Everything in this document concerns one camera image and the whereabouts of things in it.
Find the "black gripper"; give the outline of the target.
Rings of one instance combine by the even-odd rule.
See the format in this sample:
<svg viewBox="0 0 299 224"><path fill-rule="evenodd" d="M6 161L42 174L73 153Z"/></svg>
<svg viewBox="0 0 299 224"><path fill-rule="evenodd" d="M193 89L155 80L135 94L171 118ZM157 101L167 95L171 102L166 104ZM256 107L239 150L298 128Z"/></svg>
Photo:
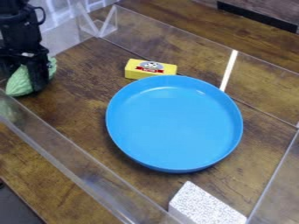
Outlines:
<svg viewBox="0 0 299 224"><path fill-rule="evenodd" d="M46 10L30 0L0 0L0 82L26 64L33 91L42 91L50 83L50 50L42 45L41 26Z"/></svg>

